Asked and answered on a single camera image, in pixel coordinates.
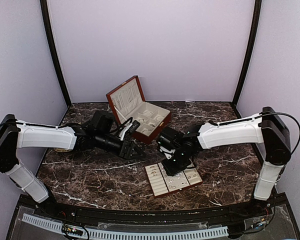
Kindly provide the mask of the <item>left black frame post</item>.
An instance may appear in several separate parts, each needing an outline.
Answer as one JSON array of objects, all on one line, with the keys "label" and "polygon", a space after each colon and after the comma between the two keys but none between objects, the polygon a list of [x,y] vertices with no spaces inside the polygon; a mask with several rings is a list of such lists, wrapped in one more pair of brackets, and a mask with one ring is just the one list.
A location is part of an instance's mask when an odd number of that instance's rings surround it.
[{"label": "left black frame post", "polygon": [[66,82],[64,79],[64,75],[62,72],[59,56],[57,53],[57,48],[55,44],[50,14],[49,14],[49,8],[48,8],[48,1],[47,0],[40,0],[40,9],[41,9],[41,15],[45,30],[45,35],[48,43],[48,48],[50,52],[50,56],[52,59],[53,67],[55,70],[55,74],[57,77],[57,81],[63,96],[63,99],[65,101],[66,106],[69,108],[72,105],[72,101],[66,86]]}]

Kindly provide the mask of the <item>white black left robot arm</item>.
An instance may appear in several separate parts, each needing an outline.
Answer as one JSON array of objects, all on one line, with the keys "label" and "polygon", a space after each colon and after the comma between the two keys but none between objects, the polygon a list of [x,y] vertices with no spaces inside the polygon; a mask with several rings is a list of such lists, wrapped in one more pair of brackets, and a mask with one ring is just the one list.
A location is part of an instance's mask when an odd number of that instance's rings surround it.
[{"label": "white black left robot arm", "polygon": [[57,218],[60,206],[49,188],[17,158],[17,149],[53,148],[58,151],[87,151],[99,148],[124,160],[143,159],[146,154],[126,137],[141,125],[133,118],[115,123],[111,113],[97,110],[83,124],[45,125],[17,120],[8,114],[0,123],[0,173],[6,174],[18,187],[41,204],[50,218]]}]

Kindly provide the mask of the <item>black front table rail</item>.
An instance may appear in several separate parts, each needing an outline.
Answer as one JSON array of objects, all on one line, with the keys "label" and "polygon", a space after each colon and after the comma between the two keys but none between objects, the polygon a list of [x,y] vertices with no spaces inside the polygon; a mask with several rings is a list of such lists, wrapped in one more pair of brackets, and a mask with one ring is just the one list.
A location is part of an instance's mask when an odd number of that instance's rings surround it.
[{"label": "black front table rail", "polygon": [[253,216],[251,212],[248,212],[246,202],[221,207],[171,211],[106,210],[55,202],[43,206],[42,209],[54,217],[87,225],[97,225],[101,222],[149,225],[180,224],[194,221],[228,223],[241,222]]}]

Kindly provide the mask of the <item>red jewelry tray insert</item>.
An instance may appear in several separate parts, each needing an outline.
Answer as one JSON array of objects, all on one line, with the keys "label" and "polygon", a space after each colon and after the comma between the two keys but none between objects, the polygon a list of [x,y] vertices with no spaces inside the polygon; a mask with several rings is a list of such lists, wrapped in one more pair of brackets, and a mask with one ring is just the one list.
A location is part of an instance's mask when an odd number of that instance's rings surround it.
[{"label": "red jewelry tray insert", "polygon": [[193,163],[174,176],[167,175],[161,163],[145,166],[144,170],[154,198],[162,198],[203,183]]}]

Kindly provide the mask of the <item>red wooden jewelry box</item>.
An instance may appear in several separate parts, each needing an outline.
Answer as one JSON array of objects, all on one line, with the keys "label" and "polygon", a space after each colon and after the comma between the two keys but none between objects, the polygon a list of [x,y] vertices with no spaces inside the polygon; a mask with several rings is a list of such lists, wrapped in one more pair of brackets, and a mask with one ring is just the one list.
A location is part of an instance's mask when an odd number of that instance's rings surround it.
[{"label": "red wooden jewelry box", "polygon": [[108,92],[106,98],[118,123],[130,117],[140,123],[132,137],[145,144],[150,144],[171,120],[170,110],[146,101],[137,75]]}]

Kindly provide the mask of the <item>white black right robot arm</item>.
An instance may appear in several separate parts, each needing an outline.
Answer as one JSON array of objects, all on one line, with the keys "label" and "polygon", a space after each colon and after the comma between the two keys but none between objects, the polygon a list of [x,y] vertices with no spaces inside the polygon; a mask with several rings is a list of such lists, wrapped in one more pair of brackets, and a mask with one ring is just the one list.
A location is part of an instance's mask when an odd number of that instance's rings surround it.
[{"label": "white black right robot arm", "polygon": [[285,166],[296,151],[291,147],[290,130],[281,116],[297,119],[272,107],[260,113],[235,120],[192,125],[185,133],[166,126],[156,140],[157,149],[165,155],[162,161],[168,176],[184,171],[199,152],[235,144],[264,144],[265,159],[254,187],[253,200],[245,205],[245,213],[256,217],[265,208]]}]

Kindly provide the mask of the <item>woven bamboo tray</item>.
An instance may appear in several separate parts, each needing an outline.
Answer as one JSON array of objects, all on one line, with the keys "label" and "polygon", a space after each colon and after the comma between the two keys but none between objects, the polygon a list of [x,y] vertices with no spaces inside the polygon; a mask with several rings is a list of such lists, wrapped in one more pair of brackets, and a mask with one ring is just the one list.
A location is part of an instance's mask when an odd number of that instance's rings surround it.
[{"label": "woven bamboo tray", "polygon": [[71,149],[63,149],[63,148],[54,148],[54,150],[58,153],[67,153],[67,152],[71,152]]}]

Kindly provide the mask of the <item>right black frame post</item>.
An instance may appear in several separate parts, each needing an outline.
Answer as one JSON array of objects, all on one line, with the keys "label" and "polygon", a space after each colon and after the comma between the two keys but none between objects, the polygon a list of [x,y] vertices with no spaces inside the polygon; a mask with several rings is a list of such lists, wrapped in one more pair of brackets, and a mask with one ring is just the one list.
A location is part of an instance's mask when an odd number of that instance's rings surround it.
[{"label": "right black frame post", "polygon": [[232,102],[231,102],[235,108],[237,107],[237,105],[239,103],[239,100],[240,100],[240,97],[241,97],[241,94],[242,94],[242,91],[244,88],[245,80],[246,80],[246,77],[248,74],[248,69],[250,66],[250,62],[251,62],[251,58],[252,58],[252,54],[253,54],[253,50],[254,50],[254,46],[255,46],[256,36],[257,36],[257,32],[258,32],[261,8],[262,8],[262,0],[255,0],[246,51],[245,51],[240,75],[238,78],[237,86],[236,86],[234,96],[233,96]]}]

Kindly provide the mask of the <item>black frame post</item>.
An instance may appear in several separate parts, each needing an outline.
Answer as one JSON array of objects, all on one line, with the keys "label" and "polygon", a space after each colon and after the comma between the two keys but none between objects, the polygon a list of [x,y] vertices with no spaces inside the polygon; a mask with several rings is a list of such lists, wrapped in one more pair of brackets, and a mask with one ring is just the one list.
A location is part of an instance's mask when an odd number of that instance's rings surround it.
[{"label": "black frame post", "polygon": [[48,43],[48,48],[50,52],[50,56],[52,59],[53,67],[55,70],[55,74],[57,77],[57,81],[63,96],[63,99],[65,101],[66,106],[69,108],[72,105],[72,101],[66,86],[66,82],[64,79],[64,75],[62,72],[59,56],[57,53],[57,48],[55,44],[50,14],[49,14],[49,8],[48,8],[48,1],[47,0],[40,0],[40,9],[41,9],[41,15],[45,30],[45,35]]},{"label": "black frame post", "polygon": [[235,108],[237,107],[237,105],[239,103],[239,100],[240,100],[240,97],[241,97],[241,94],[242,94],[242,91],[244,88],[245,80],[246,80],[246,77],[248,74],[248,69],[250,66],[250,62],[251,62],[251,58],[252,58],[252,54],[253,54],[253,50],[254,50],[254,46],[255,46],[256,36],[257,36],[257,32],[258,32],[261,8],[262,8],[262,0],[255,0],[246,51],[245,51],[240,75],[238,78],[237,86],[236,86],[234,96],[233,96],[232,102],[231,102]]}]

